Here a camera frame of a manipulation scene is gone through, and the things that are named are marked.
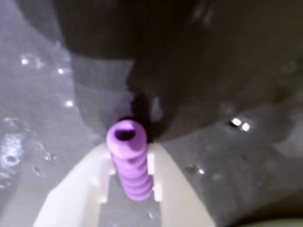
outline wet floor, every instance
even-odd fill
[[[303,210],[303,3],[3,0],[0,226],[32,226],[108,128],[160,140],[219,226]],[[160,226],[118,178],[100,226]]]

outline purple cylinder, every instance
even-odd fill
[[[144,127],[132,120],[113,125],[106,137],[107,146],[126,195],[142,201],[152,193],[153,179],[147,173],[147,136]]]

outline white plastic holder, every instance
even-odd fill
[[[148,173],[153,175],[154,197],[160,202],[162,227],[213,227],[208,214],[190,183],[160,144],[148,150]]]
[[[97,227],[115,172],[107,145],[94,148],[50,191],[33,227]],[[149,145],[148,173],[154,178],[162,227],[214,226],[205,205],[160,144]]]

